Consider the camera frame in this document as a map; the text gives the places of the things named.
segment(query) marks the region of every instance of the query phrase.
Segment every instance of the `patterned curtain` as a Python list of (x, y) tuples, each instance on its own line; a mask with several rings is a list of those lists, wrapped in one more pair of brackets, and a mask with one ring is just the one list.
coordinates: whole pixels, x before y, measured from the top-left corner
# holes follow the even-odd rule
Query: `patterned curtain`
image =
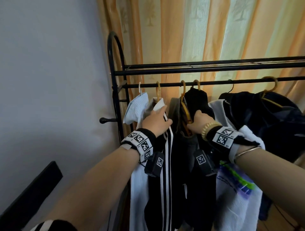
[[(115, 31), (127, 64), (251, 59), (305, 55), (304, 0), (97, 0), (103, 36)], [(305, 69), (263, 69), (129, 76), (132, 84), (253, 79), (305, 75)], [(236, 84), (232, 92), (260, 92), (273, 83)], [(209, 100), (228, 85), (202, 86)], [(305, 81), (280, 82), (277, 93), (305, 110)], [(143, 89), (149, 97), (155, 88)], [(162, 88), (168, 104), (182, 87)], [(130, 90), (131, 97), (138, 89)]]

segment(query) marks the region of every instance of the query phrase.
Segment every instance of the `clothes rack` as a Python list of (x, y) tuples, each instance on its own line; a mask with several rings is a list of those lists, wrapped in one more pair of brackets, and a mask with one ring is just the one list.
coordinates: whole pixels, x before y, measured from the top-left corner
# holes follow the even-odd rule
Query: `clothes rack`
[[(113, 41), (116, 42), (122, 70), (116, 71), (113, 58)], [(295, 57), (275, 57), (260, 59), (237, 59), (237, 60), (219, 60), (203, 62), (176, 62), (176, 63), (157, 63), (157, 64), (137, 64), (126, 65), (123, 49), (119, 38), (115, 32), (110, 32), (107, 39), (107, 54), (110, 68), (110, 75), (113, 89), (113, 105), (116, 117), (113, 119), (100, 118), (100, 123), (117, 122), (120, 142), (124, 138), (122, 115), (120, 111), (120, 102), (129, 104), (129, 88), (138, 88), (138, 84), (127, 84), (127, 77), (130, 75), (150, 75), (150, 74), (170, 74), (170, 73), (194, 73), (194, 72), (215, 72), (215, 71), (235, 71), (235, 70), (253, 70), (253, 69), (278, 69), (278, 68), (297, 68), (305, 67), (305, 56)], [(116, 76), (123, 76), (123, 82), (120, 86), (117, 84)], [(297, 81), (305, 80), (305, 76), (281, 77), (278, 81)], [(247, 80), (224, 80), (224, 81), (204, 81), (200, 85), (222, 85), (222, 84), (244, 84), (244, 83), (264, 83), (273, 82), (273, 79), (247, 79)], [(195, 86), (195, 82), (186, 82), (186, 86)], [(179, 87), (182, 83), (160, 83), (161, 87)], [(141, 84), (141, 87), (157, 87), (157, 84)], [(125, 89), (126, 99), (119, 99), (119, 92)]]

